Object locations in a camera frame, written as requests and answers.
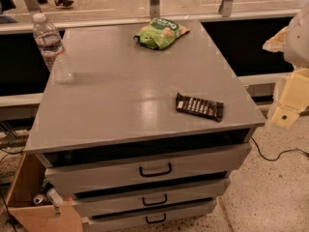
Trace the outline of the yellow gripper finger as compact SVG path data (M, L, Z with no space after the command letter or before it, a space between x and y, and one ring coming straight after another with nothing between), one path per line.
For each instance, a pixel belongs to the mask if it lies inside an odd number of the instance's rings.
M283 52L286 33L287 33L287 27L282 28L279 32L277 32L273 37L268 39L263 44L263 50L269 52Z
M298 68L285 78L270 122L278 128L288 129L308 106L309 69Z

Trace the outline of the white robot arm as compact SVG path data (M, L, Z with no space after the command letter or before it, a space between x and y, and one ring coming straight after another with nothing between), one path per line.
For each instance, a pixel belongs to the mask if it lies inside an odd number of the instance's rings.
M288 129L309 106L309 3L263 45L263 50L282 52L294 70L275 89L275 108L270 123Z

